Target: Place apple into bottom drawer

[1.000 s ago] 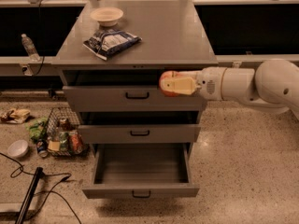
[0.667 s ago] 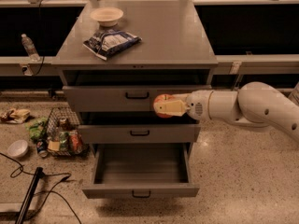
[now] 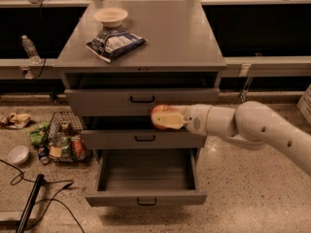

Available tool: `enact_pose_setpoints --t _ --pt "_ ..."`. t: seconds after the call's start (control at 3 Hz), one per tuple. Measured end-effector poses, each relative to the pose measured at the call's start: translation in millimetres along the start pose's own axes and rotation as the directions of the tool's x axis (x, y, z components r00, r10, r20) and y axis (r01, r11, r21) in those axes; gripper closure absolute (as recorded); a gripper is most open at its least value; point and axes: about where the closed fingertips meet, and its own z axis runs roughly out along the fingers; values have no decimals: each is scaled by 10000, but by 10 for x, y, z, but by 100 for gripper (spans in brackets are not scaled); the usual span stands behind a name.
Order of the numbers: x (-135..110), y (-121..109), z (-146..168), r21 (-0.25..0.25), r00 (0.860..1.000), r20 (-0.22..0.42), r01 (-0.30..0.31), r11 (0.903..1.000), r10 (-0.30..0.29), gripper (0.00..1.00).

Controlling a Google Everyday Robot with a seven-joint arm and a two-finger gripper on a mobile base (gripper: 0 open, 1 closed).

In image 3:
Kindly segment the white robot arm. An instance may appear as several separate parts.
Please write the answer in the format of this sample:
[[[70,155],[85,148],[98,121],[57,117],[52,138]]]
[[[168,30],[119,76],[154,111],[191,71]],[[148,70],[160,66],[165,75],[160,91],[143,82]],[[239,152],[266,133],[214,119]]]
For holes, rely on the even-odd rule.
[[[260,102],[248,101],[236,108],[158,105],[151,112],[151,120],[159,129],[184,128],[195,135],[218,136],[247,150],[270,145],[311,175],[311,135]]]

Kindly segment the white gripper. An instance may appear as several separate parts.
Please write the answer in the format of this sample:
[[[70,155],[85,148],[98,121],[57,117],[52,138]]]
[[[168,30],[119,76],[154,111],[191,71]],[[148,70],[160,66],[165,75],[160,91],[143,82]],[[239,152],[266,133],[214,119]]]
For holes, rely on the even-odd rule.
[[[207,117],[211,108],[211,105],[203,104],[172,105],[171,109],[179,113],[155,113],[152,115],[152,122],[160,129],[181,129],[185,126],[192,134],[206,136]]]

